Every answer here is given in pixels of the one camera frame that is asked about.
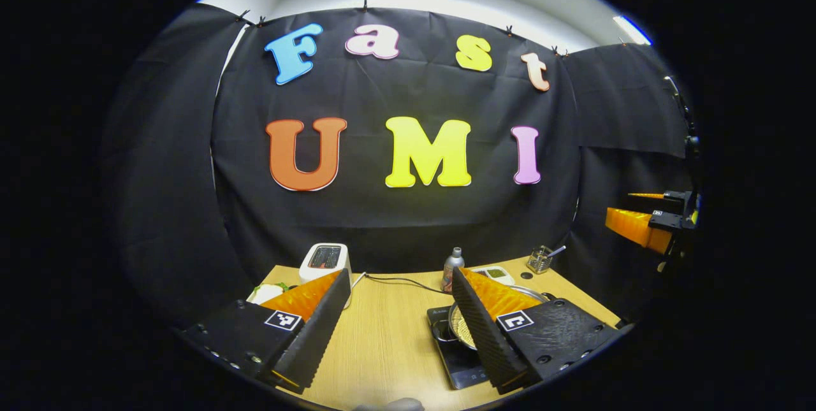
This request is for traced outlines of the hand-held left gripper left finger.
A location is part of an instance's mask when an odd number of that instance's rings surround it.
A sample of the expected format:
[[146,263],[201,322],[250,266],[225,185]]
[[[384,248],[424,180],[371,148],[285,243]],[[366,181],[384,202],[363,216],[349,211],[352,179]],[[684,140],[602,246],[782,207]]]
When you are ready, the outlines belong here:
[[311,387],[351,295],[350,278],[339,269],[262,305],[236,300],[182,336],[243,377],[301,394]]

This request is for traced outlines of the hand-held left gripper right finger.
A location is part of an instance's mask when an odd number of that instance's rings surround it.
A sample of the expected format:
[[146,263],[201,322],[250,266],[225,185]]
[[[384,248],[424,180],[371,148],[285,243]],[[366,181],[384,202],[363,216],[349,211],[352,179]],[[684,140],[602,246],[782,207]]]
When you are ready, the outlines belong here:
[[553,382],[631,329],[616,329],[565,298],[539,301],[464,268],[452,295],[488,379],[500,394]]

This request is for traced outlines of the steel pot with black handles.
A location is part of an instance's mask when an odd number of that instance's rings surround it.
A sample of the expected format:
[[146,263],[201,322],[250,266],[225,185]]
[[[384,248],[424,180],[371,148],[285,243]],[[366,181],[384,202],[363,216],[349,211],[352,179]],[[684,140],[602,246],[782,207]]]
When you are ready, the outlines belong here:
[[[548,301],[555,300],[555,296],[548,294],[547,292],[539,294],[532,289],[524,288],[518,285],[510,285],[508,287],[514,289],[516,292],[520,292],[521,294],[534,298],[540,303],[547,303]],[[446,320],[431,323],[432,336],[434,336],[438,342],[460,342],[460,344],[465,346],[463,342],[458,339],[454,331],[455,324],[460,319],[464,319],[464,316],[460,310],[460,307],[458,307],[456,303],[453,303],[449,308]]]

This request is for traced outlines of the black induction cooktop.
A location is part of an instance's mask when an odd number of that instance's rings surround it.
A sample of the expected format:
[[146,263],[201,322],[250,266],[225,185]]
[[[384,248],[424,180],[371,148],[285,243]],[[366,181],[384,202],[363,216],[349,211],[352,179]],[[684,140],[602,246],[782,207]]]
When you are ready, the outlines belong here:
[[426,318],[451,387],[464,389],[487,382],[488,376],[477,351],[467,347],[449,327],[450,309],[450,306],[429,308]]

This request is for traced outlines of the white divided dish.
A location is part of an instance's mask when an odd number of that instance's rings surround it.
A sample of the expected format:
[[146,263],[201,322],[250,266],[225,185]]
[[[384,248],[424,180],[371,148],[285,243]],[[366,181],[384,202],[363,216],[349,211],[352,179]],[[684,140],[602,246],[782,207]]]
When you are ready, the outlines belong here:
[[501,266],[482,266],[482,268],[471,268],[471,271],[478,273],[479,275],[484,275],[484,277],[491,278],[492,280],[501,284],[515,284],[515,280],[512,275],[510,275],[507,270]]

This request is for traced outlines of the white toaster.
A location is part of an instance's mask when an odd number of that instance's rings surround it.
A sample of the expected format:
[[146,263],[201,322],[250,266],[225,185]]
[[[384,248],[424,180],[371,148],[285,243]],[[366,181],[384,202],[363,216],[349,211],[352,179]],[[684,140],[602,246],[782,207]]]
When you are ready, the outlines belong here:
[[304,257],[298,269],[301,285],[345,268],[349,271],[349,284],[353,284],[349,249],[343,243],[315,243]]

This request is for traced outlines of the white bread sandwich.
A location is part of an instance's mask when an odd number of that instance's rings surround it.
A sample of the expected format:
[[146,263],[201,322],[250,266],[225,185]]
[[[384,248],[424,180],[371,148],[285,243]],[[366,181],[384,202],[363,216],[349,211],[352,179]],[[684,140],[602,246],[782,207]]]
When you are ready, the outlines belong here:
[[277,284],[260,284],[247,298],[248,303],[262,305],[271,299],[282,295],[284,289]]

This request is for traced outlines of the silver bottle with colourful label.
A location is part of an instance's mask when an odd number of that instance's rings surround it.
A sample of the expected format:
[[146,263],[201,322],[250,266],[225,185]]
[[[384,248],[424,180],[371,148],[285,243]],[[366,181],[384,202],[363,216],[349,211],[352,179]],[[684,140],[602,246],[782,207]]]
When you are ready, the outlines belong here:
[[451,294],[453,286],[453,271],[455,268],[464,267],[464,259],[462,249],[454,247],[451,254],[446,258],[445,265],[441,277],[441,291],[446,294]]

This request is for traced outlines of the ceiling light panel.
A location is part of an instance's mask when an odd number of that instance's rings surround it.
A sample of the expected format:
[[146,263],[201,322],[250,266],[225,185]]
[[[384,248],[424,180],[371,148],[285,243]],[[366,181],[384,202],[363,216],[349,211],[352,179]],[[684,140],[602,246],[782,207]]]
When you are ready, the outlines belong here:
[[613,21],[630,38],[630,42],[638,45],[652,45],[650,37],[629,18],[617,15],[613,17]]

